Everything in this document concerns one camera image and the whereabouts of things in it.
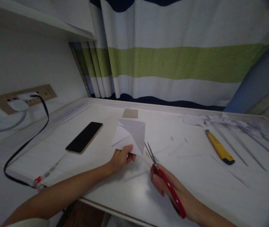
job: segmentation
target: wall socket panel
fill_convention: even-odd
[[[0,109],[3,110],[7,114],[13,114],[17,112],[14,109],[12,109],[7,103],[9,101],[18,99],[17,95],[27,93],[27,92],[37,92],[38,95],[44,99],[44,101],[57,97],[54,90],[49,84],[42,85],[42,86],[38,86],[34,88],[28,88],[28,89],[0,95]],[[39,98],[34,98],[32,100],[25,100],[25,102],[29,106],[34,106],[41,103],[41,100]]]

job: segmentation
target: cardboard piece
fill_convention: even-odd
[[[123,118],[138,118],[138,112],[136,109],[125,109]]]

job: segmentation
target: smartphone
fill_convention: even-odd
[[[65,148],[66,151],[82,154],[103,127],[102,123],[90,122],[79,135]]]

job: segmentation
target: white desk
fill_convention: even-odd
[[[62,124],[70,115],[56,122],[55,118],[66,112],[71,106],[87,102],[90,108],[78,114],[70,121]],[[32,146],[24,150],[22,156],[9,167],[10,173],[23,176],[32,183],[55,164],[65,153],[65,147],[91,122],[104,124],[100,133],[94,138],[87,150],[82,154],[68,153],[44,184],[51,186],[68,177],[90,170],[110,160],[114,150],[111,148],[118,119],[122,118],[124,109],[102,105],[102,103],[129,106],[139,109],[139,118],[146,122],[145,140],[154,152],[167,146],[177,147],[183,143],[185,151],[202,153],[199,158],[178,159],[179,151],[173,156],[163,151],[157,155],[160,163],[166,166],[201,202],[220,213],[238,226],[269,225],[269,153],[244,134],[238,134],[246,145],[258,156],[268,169],[264,171],[251,156],[231,137],[224,132],[233,146],[248,163],[246,167],[237,155],[229,149],[224,140],[216,133],[221,143],[236,160],[226,168],[249,183],[246,187],[220,166],[211,155],[216,155],[202,128],[183,123],[182,113],[212,114],[219,112],[165,107],[141,103],[119,102],[93,98],[83,98],[68,107],[51,115],[52,122],[41,136],[33,141]],[[265,117],[229,114],[232,119],[258,119],[269,128],[269,120]],[[13,151],[28,137],[38,131],[45,119],[37,122],[27,131],[17,133],[0,143],[0,163],[5,163]],[[124,174],[146,171],[140,177],[123,183]],[[143,226],[196,226],[187,220],[181,220],[173,209],[167,196],[163,199],[150,182],[149,167],[140,158],[130,163],[125,171],[101,182],[81,200],[106,212],[136,222]]]

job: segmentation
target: scissors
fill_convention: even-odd
[[[158,175],[159,177],[161,177],[161,178],[164,180],[164,182],[165,182],[165,184],[167,185],[167,187],[168,187],[168,189],[169,189],[169,191],[170,191],[170,193],[171,193],[171,195],[172,195],[174,201],[175,201],[176,204],[177,204],[177,206],[176,206],[176,205],[173,203],[173,201],[170,199],[170,201],[171,201],[171,203],[172,203],[174,209],[176,210],[176,212],[178,213],[178,215],[179,215],[182,219],[184,219],[184,218],[186,217],[186,212],[185,212],[185,209],[184,209],[184,207],[183,207],[183,205],[182,205],[182,203],[181,203],[181,201],[180,201],[180,199],[179,199],[179,197],[178,197],[176,191],[175,191],[174,188],[172,187],[172,185],[171,185],[171,183],[169,182],[169,180],[168,180],[168,178],[166,177],[166,175],[165,175],[165,174],[163,173],[163,171],[158,167],[157,162],[156,162],[156,159],[155,159],[155,157],[154,157],[154,155],[153,155],[153,152],[151,151],[151,148],[150,148],[149,143],[148,143],[148,142],[146,143],[145,141],[144,141],[144,143],[145,143],[145,146],[146,146],[146,148],[147,148],[147,150],[148,150],[148,153],[149,153],[149,155],[150,155],[150,158],[151,158],[152,161],[153,161],[152,168],[153,168],[154,173],[155,173],[156,175]]]

